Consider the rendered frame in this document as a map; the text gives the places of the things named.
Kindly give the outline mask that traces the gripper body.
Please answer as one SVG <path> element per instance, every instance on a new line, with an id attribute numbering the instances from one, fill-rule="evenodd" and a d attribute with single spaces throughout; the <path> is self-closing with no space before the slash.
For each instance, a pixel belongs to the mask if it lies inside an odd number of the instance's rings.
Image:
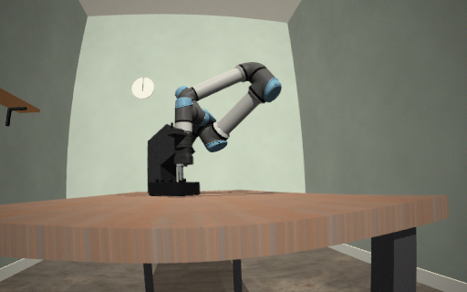
<path id="1" fill-rule="evenodd" d="M 191 133 L 192 123 L 185 121 L 176 122 L 174 128 L 171 122 L 171 128 L 167 129 L 167 135 L 174 138 L 174 165 L 193 164 Z"/>

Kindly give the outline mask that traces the black lighting desk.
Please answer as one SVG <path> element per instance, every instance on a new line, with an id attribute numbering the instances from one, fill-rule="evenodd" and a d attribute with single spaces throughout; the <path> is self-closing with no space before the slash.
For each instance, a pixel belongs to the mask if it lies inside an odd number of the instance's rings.
<path id="1" fill-rule="evenodd" d="M 186 179 L 182 181 L 172 182 L 172 179 L 168 179 L 169 182 L 149 182 L 149 195 L 199 195 L 200 194 L 200 182 L 186 182 Z"/>

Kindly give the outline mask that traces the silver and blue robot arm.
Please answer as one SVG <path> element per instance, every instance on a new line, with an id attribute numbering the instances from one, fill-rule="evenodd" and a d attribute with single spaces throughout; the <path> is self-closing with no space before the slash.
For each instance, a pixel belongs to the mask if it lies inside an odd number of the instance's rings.
<path id="1" fill-rule="evenodd" d="M 210 112 L 199 106 L 198 100 L 241 81 L 250 81 L 252 85 L 219 122 L 216 122 L 215 117 Z M 257 62 L 243 63 L 191 88 L 179 87 L 175 91 L 177 98 L 175 101 L 175 123 L 181 121 L 192 123 L 192 144 L 197 137 L 200 137 L 204 147 L 209 152 L 220 151 L 226 147 L 230 132 L 260 103 L 275 100 L 281 89 L 281 83 L 266 66 Z"/>

